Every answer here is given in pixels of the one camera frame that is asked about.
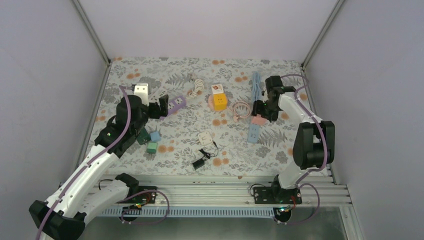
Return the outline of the pink cube socket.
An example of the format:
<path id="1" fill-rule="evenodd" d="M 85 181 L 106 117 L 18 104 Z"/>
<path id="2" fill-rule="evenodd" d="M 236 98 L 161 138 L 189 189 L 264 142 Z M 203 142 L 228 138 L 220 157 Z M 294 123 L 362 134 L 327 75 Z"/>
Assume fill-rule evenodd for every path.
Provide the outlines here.
<path id="1" fill-rule="evenodd" d="M 264 124 L 267 123 L 267 119 L 263 118 L 260 114 L 255 115 L 251 118 L 251 124 L 254 125 L 258 125 L 258 126 L 263 126 Z"/>

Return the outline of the yellow cube socket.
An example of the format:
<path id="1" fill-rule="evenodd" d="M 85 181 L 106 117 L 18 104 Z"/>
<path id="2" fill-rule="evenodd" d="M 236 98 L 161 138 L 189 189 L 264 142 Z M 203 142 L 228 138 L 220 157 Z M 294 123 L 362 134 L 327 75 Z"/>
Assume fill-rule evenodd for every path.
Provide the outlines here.
<path id="1" fill-rule="evenodd" d="M 227 109 L 228 99 L 225 93 L 217 93 L 212 95 L 212 106 L 215 111 L 223 111 Z"/>

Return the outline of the white cube socket with sticker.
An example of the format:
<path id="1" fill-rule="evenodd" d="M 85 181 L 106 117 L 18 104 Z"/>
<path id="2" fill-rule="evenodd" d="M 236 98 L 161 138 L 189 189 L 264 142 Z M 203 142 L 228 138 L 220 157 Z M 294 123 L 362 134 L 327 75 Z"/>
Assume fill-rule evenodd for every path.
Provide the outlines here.
<path id="1" fill-rule="evenodd" d="M 213 95 L 223 94 L 224 89 L 222 84 L 213 84 L 211 85 L 211 92 Z"/>

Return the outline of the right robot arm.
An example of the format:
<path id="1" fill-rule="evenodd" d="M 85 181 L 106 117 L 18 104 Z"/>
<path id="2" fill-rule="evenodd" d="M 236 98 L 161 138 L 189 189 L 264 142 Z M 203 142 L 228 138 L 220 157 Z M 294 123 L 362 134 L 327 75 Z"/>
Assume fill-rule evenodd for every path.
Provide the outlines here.
<path id="1" fill-rule="evenodd" d="M 301 101 L 300 89 L 284 85 L 282 79 L 273 75 L 265 80 L 265 100 L 253 102 L 251 115 L 275 122 L 283 111 L 298 124 L 293 162 L 274 177 L 269 187 L 253 189 L 256 204 L 301 204 L 300 182 L 310 173 L 323 170 L 335 157 L 334 123 L 309 110 Z"/>

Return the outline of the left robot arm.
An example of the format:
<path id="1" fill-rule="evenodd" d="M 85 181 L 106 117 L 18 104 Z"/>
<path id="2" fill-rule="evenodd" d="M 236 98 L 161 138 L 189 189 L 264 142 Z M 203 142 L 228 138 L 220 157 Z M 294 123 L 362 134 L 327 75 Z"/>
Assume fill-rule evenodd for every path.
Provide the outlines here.
<path id="1" fill-rule="evenodd" d="M 29 213 L 38 228 L 37 240 L 77 240 L 86 226 L 111 205 L 139 197 L 139 182 L 130 175 L 118 175 L 109 186 L 89 195 L 94 184 L 112 163 L 131 147 L 150 119 L 168 114 L 168 95 L 143 104 L 137 95 L 124 95 L 94 141 L 84 161 L 46 200 L 36 200 Z"/>

